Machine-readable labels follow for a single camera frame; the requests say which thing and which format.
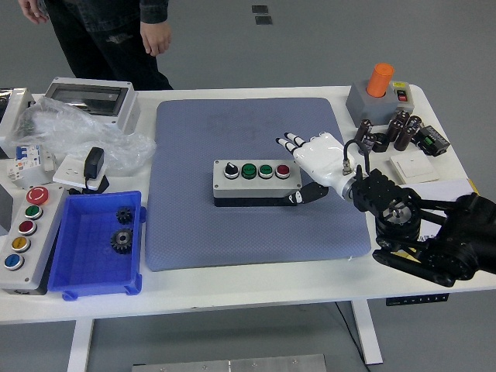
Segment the person's right hand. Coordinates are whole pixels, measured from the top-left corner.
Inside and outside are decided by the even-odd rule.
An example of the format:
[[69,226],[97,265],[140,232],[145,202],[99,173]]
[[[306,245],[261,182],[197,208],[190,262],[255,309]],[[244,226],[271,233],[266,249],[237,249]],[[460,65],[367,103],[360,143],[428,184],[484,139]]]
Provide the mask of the person's right hand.
[[33,24],[44,24],[48,17],[40,10],[37,0],[18,0],[23,15]]

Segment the person's left hand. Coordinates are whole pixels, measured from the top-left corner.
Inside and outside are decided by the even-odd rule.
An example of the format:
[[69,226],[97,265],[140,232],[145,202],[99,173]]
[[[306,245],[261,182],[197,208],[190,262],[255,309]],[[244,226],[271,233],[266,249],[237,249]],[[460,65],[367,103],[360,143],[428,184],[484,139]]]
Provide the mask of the person's left hand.
[[140,35],[146,53],[156,57],[165,53],[171,44],[171,26],[167,21],[159,23],[140,23]]

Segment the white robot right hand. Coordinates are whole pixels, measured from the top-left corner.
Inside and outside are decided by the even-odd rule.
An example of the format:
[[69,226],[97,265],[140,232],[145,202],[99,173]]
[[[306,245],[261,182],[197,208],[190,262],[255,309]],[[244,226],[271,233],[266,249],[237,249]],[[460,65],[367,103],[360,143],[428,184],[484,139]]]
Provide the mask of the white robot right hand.
[[330,188],[342,199],[352,199],[356,161],[345,154],[343,144],[333,135],[320,133],[305,141],[293,133],[285,133],[276,142],[293,155],[295,163],[312,179],[287,196],[286,201],[292,205],[313,202],[326,196]]

